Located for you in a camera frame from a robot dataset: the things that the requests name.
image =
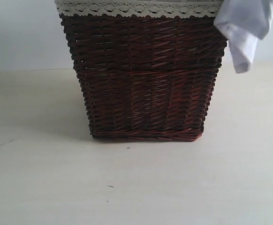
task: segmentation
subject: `table surface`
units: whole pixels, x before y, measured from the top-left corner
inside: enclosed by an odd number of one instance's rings
[[[203,137],[99,142],[72,70],[0,72],[0,225],[273,225],[273,63],[224,65]]]

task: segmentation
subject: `brown wicker basket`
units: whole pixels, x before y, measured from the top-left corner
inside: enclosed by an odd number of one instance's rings
[[[202,135],[227,45],[214,18],[60,18],[94,138]]]

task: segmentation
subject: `white wall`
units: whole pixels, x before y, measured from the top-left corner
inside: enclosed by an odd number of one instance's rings
[[[256,60],[273,60],[273,27]],[[0,0],[0,70],[72,67],[54,0]]]

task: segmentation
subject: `lace trim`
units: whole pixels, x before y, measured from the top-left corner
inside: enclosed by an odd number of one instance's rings
[[[60,14],[73,16],[216,17],[223,0],[55,0]]]

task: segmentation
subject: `woven wicker texture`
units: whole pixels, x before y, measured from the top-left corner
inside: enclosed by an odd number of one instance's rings
[[[202,135],[227,45],[214,18],[60,18],[94,138]]]

